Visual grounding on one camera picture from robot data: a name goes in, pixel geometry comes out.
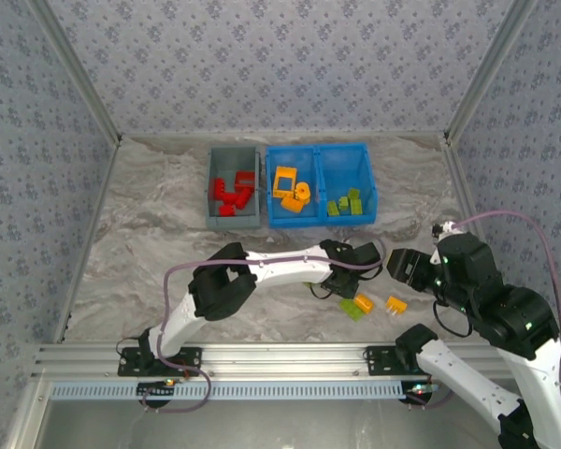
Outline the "grey plastic bin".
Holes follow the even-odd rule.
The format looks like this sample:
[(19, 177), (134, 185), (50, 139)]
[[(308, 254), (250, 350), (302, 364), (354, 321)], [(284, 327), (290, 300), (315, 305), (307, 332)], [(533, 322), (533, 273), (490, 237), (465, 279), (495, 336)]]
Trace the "grey plastic bin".
[[(252, 198), (244, 210), (236, 208), (236, 215), (221, 217), (218, 208), (222, 201), (215, 201), (211, 196), (211, 187), (215, 178), (224, 179), (225, 192), (237, 193), (234, 187), (236, 172), (251, 170), (255, 172), (255, 189)], [(257, 146), (218, 146), (209, 150), (209, 163), (206, 195), (206, 225), (210, 230), (223, 231), (231, 229), (259, 228), (261, 224), (261, 154)]]

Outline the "wide aluminium mounting rail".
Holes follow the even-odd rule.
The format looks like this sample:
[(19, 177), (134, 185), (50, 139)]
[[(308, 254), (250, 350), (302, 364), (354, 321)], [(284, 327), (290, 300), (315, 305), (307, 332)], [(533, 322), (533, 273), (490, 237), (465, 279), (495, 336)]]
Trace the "wide aluminium mounting rail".
[[(202, 369), (215, 381), (355, 381), (368, 377), (367, 343), (197, 343)], [(112, 343), (47, 344), (30, 368), (42, 380), (114, 380)]]

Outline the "yellow lego window frame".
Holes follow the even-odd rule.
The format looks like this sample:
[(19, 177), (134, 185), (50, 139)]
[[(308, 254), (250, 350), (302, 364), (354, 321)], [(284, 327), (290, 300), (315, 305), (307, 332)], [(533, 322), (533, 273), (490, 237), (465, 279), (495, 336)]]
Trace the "yellow lego window frame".
[(274, 198), (293, 197), (295, 194), (297, 169), (295, 167), (277, 166), (272, 186)]

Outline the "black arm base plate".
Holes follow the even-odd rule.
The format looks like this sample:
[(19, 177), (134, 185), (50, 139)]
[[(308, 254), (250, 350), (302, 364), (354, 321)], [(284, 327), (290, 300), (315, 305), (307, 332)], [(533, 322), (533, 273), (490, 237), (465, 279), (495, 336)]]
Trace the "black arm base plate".
[[(177, 365), (201, 368), (202, 349), (200, 347), (183, 347), (180, 351), (168, 358), (168, 361)], [(142, 354), (138, 347), (125, 347), (119, 360), (118, 375), (120, 377), (195, 377), (197, 373), (169, 367), (150, 351)]]
[(418, 366), (415, 356), (392, 345), (368, 346), (363, 352), (370, 376), (421, 375), (425, 372)]

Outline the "blue plastic bin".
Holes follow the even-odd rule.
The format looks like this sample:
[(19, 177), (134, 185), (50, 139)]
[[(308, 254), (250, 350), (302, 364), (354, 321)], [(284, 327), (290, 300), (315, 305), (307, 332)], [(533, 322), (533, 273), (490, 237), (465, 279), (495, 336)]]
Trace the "blue plastic bin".
[[(376, 221), (379, 196), (374, 173), (364, 142), (326, 143), (317, 147), (319, 175), (325, 196), (323, 223), (326, 226), (372, 225)], [(363, 214), (352, 216), (350, 205), (340, 210), (337, 217), (327, 215), (327, 202), (338, 203), (341, 196), (348, 197), (350, 188), (360, 191)]]
[[(266, 148), (266, 205), (270, 228), (303, 228), (319, 225), (322, 206), (319, 188), (317, 151), (311, 145), (269, 146)], [(310, 200), (300, 212), (287, 210), (282, 199), (274, 196), (275, 180), (280, 167), (295, 170), (295, 189), (305, 182), (310, 191)]]

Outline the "aluminium frame post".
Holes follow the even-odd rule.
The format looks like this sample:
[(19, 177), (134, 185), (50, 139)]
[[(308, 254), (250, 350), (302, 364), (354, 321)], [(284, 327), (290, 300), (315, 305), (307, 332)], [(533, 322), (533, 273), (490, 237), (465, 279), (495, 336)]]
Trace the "aluminium frame post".
[(462, 136), (466, 126), (480, 105), (482, 97), (495, 79), (523, 26), (536, 7), (538, 0), (512, 0), (495, 36), (475, 71), (461, 102), (445, 129), (448, 145), (454, 145)]
[(25, 2), (42, 28), (46, 39), (57, 53), (69, 78), (92, 113), (98, 127), (108, 142), (114, 147), (118, 147), (121, 135), (110, 118), (106, 106), (95, 90), (87, 70), (77, 56), (66, 35), (65, 29), (59, 23), (48, 0), (25, 0)]

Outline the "small led circuit board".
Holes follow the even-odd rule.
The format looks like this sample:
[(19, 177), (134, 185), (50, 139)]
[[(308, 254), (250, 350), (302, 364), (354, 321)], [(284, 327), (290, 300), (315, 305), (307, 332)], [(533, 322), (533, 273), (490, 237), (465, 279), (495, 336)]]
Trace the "small led circuit board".
[(145, 400), (173, 397), (174, 392), (175, 385), (170, 385), (165, 381), (140, 382), (136, 387), (136, 396)]
[(439, 390), (438, 384), (422, 382), (403, 382), (403, 401), (408, 404), (425, 406), (432, 396)]

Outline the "aluminium side rail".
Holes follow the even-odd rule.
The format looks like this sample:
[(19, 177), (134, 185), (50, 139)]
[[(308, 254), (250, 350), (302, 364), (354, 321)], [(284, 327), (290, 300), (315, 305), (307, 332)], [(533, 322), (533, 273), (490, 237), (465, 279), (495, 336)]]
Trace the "aluminium side rail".
[(477, 214), (476, 206), (457, 149), (450, 141), (448, 133), (445, 133), (442, 138), (444, 142), (441, 144), (441, 148), (445, 154), (446, 165), (453, 182), (454, 194), (461, 210), (462, 219), (466, 220)]
[(79, 262), (77, 263), (76, 268), (73, 272), (71, 284), (66, 292), (65, 302), (61, 309), (58, 324), (55, 328), (55, 333), (52, 339), (53, 343), (60, 344), (65, 340), (65, 333), (67, 331), (68, 322), (71, 316), (71, 312), (74, 309), (77, 292), (79, 290), (79, 286), (83, 278), (83, 273), (86, 268), (89, 255), (91, 253), (92, 246), (94, 244), (94, 237), (99, 225), (99, 219), (100, 219), (101, 211), (104, 206), (108, 184), (113, 172), (117, 153), (120, 147), (121, 147), (121, 141), (118, 140), (115, 142), (112, 153), (108, 159), (104, 178), (100, 185), (97, 198), (94, 202), (93, 215), (89, 222), (89, 226), (84, 237), (83, 245), (81, 246), (80, 249)]

